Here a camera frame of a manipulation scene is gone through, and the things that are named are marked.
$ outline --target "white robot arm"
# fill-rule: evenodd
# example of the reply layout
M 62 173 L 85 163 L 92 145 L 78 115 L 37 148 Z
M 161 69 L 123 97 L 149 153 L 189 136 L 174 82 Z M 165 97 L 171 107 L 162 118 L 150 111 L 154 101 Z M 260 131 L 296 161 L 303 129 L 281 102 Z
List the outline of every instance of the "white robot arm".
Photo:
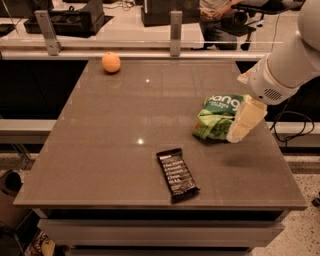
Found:
M 298 17 L 299 31 L 261 59 L 249 74 L 249 94 L 267 105 L 293 96 L 320 76 L 320 1 L 307 0 Z

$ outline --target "orange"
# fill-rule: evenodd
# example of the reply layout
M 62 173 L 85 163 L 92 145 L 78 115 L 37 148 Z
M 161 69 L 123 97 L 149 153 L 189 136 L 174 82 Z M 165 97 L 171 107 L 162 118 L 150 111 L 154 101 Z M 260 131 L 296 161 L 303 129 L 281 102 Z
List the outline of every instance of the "orange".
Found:
M 102 56 L 102 66 L 109 73 L 115 73 L 120 69 L 121 61 L 114 52 L 107 52 Z

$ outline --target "green chip bag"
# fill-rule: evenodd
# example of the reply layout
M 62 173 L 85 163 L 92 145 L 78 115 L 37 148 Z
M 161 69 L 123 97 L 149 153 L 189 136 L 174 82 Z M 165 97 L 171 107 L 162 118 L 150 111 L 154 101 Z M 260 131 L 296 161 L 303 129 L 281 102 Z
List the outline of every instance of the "green chip bag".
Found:
M 204 140 L 226 140 L 241 102 L 250 98 L 249 95 L 213 95 L 207 98 L 197 116 L 193 134 Z

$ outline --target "brown table top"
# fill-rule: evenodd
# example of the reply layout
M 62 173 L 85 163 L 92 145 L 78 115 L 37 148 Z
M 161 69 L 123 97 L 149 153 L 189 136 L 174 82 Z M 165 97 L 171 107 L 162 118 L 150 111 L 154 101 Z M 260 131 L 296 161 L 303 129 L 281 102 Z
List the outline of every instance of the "brown table top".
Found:
M 204 98 L 243 94 L 232 61 L 88 62 L 15 204 L 84 209 L 304 209 L 265 122 L 238 144 L 192 135 Z M 197 185 L 171 203 L 156 153 L 180 147 Z

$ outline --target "person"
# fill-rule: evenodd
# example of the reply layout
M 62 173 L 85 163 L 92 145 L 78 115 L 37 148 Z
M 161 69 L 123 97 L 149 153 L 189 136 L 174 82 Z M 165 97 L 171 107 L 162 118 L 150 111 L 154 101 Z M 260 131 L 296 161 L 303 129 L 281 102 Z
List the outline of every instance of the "person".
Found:
M 206 42 L 201 50 L 206 50 L 213 45 L 219 50 L 237 49 L 237 37 L 217 29 L 215 25 L 220 23 L 224 14 L 232 11 L 232 5 L 241 1 L 242 0 L 200 0 L 200 27 Z

